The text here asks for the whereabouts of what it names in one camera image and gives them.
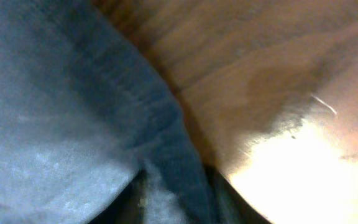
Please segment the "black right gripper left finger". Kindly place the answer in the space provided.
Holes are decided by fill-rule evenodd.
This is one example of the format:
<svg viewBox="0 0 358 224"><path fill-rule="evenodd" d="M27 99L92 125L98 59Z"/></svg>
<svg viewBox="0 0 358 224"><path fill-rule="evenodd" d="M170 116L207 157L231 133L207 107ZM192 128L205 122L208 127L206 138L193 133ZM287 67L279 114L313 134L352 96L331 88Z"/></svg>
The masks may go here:
<svg viewBox="0 0 358 224"><path fill-rule="evenodd" d="M89 224L143 224L145 171L140 171L111 204Z"/></svg>

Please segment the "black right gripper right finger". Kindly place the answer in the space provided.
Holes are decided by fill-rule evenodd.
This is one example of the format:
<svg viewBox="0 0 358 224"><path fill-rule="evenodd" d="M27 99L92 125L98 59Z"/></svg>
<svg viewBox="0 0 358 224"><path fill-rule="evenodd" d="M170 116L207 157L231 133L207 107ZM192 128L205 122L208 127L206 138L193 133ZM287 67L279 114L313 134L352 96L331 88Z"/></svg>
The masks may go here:
<svg viewBox="0 0 358 224"><path fill-rule="evenodd" d="M212 188L214 204L221 224L270 224L254 210L213 166L204 166Z"/></svg>

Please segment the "navy blue shorts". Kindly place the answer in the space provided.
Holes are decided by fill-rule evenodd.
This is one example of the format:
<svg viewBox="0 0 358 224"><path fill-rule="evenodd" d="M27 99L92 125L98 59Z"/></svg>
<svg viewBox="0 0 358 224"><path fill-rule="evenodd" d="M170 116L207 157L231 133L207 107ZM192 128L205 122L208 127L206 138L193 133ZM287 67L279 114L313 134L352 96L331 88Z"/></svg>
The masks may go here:
<svg viewBox="0 0 358 224"><path fill-rule="evenodd" d="M167 84L89 1L0 1L0 223L217 223Z"/></svg>

